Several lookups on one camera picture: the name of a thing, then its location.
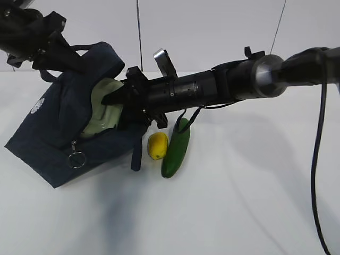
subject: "black cable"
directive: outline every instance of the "black cable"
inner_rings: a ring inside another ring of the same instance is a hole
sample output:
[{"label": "black cable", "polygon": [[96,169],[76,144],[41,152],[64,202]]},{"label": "black cable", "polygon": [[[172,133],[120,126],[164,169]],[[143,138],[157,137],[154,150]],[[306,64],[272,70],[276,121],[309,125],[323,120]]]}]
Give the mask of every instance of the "black cable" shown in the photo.
[{"label": "black cable", "polygon": [[139,37],[139,54],[140,54],[140,69],[143,72],[143,54],[142,54],[142,38],[140,32],[140,15],[139,15],[139,2],[136,1],[137,4],[137,25],[138,25],[138,37]]},{"label": "black cable", "polygon": [[318,156],[319,156],[322,128],[324,126],[324,120],[325,120],[326,97],[327,97],[327,66],[326,66],[325,54],[323,52],[320,52],[320,57],[322,59],[321,68],[322,68],[323,82],[322,82],[322,87],[321,87],[319,122],[318,122],[318,129],[317,129],[317,135],[315,139],[315,146],[314,146],[314,152],[313,152],[310,183],[311,183],[313,216],[314,216],[315,226],[318,232],[319,240],[322,245],[322,248],[325,251],[325,254],[331,255],[327,248],[327,244],[325,242],[324,236],[322,234],[319,215],[318,215],[318,208],[317,208],[317,197],[316,197],[316,170],[317,170],[317,162],[318,162]]},{"label": "black cable", "polygon": [[219,106],[201,106],[201,108],[203,108],[203,109],[221,109],[221,108],[227,107],[229,105],[233,105],[233,104],[235,104],[235,103],[229,103],[229,104],[219,105]]},{"label": "black cable", "polygon": [[286,7],[286,3],[287,3],[287,0],[285,0],[285,3],[283,4],[283,8],[282,8],[282,11],[281,11],[280,19],[278,20],[277,28],[276,28],[275,35],[274,35],[274,40],[273,40],[273,43],[272,43],[272,45],[271,45],[271,49],[270,49],[270,53],[269,53],[269,54],[271,54],[272,51],[273,51],[274,44],[275,44],[275,40],[276,40],[277,33],[278,33],[278,29],[279,29],[279,27],[280,27],[281,20],[282,20],[282,15],[283,15],[283,12],[284,12],[285,7]]},{"label": "black cable", "polygon": [[200,106],[197,108],[197,110],[192,114],[189,122],[183,127],[182,130],[179,130],[180,127],[180,121],[182,119],[182,117],[184,116],[184,114],[186,113],[186,109],[184,110],[184,112],[178,117],[176,124],[175,124],[175,131],[178,134],[183,134],[186,130],[188,130],[190,128],[190,126],[192,125],[192,123],[196,120],[198,114],[200,113],[200,111],[202,109],[220,109],[220,108],[224,108],[227,107],[229,105],[233,105],[235,103],[229,103],[229,104],[225,104],[225,105],[219,105],[219,106]]}]

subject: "metal ring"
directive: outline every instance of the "metal ring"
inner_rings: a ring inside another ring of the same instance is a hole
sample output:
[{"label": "metal ring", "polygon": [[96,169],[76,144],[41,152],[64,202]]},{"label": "metal ring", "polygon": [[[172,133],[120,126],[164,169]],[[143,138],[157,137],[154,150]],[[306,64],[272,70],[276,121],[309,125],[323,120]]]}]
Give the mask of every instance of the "metal ring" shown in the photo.
[{"label": "metal ring", "polygon": [[[72,157],[77,156],[77,155],[80,155],[80,156],[83,158],[83,162],[82,162],[81,165],[79,165],[79,166],[74,166],[74,165],[72,165],[71,160],[72,160]],[[69,158],[68,158],[68,160],[67,160],[67,162],[68,162],[68,164],[69,164],[69,167],[70,167],[70,168],[73,168],[73,169],[82,168],[82,167],[86,164],[86,161],[87,161],[87,159],[86,159],[85,154],[82,153],[82,152],[79,152],[79,151],[75,151],[74,153],[70,154],[70,155],[69,155]]]}]

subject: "metal cylinder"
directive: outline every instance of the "metal cylinder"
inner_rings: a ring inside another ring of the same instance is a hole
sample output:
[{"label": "metal cylinder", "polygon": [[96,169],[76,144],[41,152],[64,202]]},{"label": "metal cylinder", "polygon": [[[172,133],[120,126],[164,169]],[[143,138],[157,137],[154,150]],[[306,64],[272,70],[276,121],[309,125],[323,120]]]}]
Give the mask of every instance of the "metal cylinder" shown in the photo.
[{"label": "metal cylinder", "polygon": [[231,95],[237,100],[281,95],[287,84],[274,81],[272,70],[282,62],[279,56],[267,55],[258,60],[244,61],[230,69],[227,80]]},{"label": "metal cylinder", "polygon": [[180,78],[165,77],[150,85],[147,105],[155,113],[167,113],[202,106],[217,98],[211,71]]}]

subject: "yellow lemon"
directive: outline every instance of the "yellow lemon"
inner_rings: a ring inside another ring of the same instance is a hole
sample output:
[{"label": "yellow lemon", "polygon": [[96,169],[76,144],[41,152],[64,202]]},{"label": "yellow lemon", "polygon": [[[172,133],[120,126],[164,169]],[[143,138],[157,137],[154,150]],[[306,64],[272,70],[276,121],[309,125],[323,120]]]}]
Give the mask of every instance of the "yellow lemon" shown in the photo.
[{"label": "yellow lemon", "polygon": [[166,155],[169,140],[165,133],[157,132],[149,137],[148,152],[153,160],[162,159]]}]

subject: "light green cloth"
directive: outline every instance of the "light green cloth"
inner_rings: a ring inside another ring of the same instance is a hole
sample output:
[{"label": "light green cloth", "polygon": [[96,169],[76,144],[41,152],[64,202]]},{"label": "light green cloth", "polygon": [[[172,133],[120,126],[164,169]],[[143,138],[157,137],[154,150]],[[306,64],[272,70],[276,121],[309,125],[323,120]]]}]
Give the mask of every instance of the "light green cloth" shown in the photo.
[{"label": "light green cloth", "polygon": [[92,118],[81,133],[82,138],[91,138],[105,129],[112,129],[118,125],[123,105],[102,105],[101,101],[107,94],[114,92],[124,84],[109,78],[102,79],[91,94]]}]

